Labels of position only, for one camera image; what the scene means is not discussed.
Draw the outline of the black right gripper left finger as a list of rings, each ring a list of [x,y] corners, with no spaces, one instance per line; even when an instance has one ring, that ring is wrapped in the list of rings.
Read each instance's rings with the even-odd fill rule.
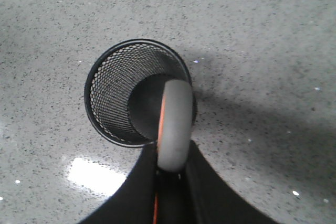
[[[156,146],[145,145],[122,186],[81,223],[152,223]]]

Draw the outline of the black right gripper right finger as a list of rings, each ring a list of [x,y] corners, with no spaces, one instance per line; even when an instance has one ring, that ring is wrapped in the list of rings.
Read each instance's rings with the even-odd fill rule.
[[[194,141],[182,177],[196,223],[276,223],[224,182]]]

